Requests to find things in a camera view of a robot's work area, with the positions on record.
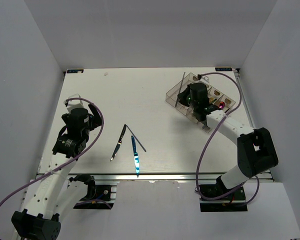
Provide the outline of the iridescent purple spoon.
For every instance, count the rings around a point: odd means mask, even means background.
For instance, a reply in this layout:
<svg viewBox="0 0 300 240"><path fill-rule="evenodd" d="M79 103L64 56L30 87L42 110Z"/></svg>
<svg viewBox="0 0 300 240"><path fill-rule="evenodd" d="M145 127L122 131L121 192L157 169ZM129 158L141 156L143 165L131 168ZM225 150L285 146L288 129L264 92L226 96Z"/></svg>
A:
<svg viewBox="0 0 300 240"><path fill-rule="evenodd" d="M222 110L225 106L226 106L225 102L221 101L221 102L219 103L218 108L219 108L220 110Z"/></svg>

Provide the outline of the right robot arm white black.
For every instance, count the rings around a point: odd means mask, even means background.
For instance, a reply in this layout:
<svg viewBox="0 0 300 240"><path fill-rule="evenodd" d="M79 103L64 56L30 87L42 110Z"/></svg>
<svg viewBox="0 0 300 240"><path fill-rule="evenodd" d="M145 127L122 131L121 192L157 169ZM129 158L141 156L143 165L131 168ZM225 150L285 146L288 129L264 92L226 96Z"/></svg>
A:
<svg viewBox="0 0 300 240"><path fill-rule="evenodd" d="M178 103L192 109L197 121L218 131L237 147L237 164L216 180L216 195L226 200L234 188L252 177L278 165L279 159L270 132L244 125L224 111L231 100L215 91L216 99L209 96L202 82L191 83L177 96Z"/></svg>

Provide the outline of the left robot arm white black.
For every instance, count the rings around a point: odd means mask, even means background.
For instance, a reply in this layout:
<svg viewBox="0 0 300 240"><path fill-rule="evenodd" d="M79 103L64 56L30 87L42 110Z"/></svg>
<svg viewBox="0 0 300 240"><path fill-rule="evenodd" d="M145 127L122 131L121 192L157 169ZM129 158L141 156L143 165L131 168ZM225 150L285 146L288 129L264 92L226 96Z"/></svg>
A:
<svg viewBox="0 0 300 240"><path fill-rule="evenodd" d="M70 179L62 190L68 175L78 159L89 149L90 132L103 127L103 116L91 102L74 97L67 100L67 113L62 115L64 127L59 131L46 176L23 210L15 211L11 222L18 235L28 240L55 240L61 223L80 200L93 199L95 179L89 174L79 174Z"/></svg>

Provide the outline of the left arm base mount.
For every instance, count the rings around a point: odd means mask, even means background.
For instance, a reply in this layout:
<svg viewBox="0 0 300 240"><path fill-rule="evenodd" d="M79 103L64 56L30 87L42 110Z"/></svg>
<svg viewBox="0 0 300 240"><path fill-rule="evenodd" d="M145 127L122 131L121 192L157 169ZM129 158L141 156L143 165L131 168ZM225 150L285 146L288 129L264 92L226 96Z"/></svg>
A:
<svg viewBox="0 0 300 240"><path fill-rule="evenodd" d="M116 199L116 186L110 184L96 183L92 175L80 174L70 177L67 187L74 181L84 182L87 193L73 207L74 209L84 210L110 210Z"/></svg>

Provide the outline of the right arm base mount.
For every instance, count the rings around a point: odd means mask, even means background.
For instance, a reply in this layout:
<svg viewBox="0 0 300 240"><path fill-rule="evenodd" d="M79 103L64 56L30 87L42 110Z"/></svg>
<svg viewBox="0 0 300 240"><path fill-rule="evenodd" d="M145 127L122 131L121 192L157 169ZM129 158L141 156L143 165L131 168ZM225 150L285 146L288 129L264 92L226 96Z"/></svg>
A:
<svg viewBox="0 0 300 240"><path fill-rule="evenodd" d="M201 184L200 192L207 198L215 198L221 195L215 184ZM247 212L246 194L241 186L236 191L223 198L206 200L199 195L200 211L202 213L225 213L225 212Z"/></svg>

